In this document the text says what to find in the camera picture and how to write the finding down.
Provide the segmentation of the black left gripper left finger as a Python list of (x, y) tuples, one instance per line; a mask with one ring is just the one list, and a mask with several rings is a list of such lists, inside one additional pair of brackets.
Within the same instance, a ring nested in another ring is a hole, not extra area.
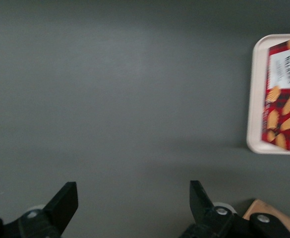
[(59, 238), (78, 208), (76, 182), (67, 182), (42, 209), (18, 219), (22, 238)]

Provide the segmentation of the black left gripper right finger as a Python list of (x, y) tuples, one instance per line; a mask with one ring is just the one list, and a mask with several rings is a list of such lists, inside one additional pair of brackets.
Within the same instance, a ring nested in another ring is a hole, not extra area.
[(198, 180), (190, 182), (190, 210), (195, 223), (182, 234), (182, 238), (248, 238), (247, 220), (224, 206), (215, 206)]

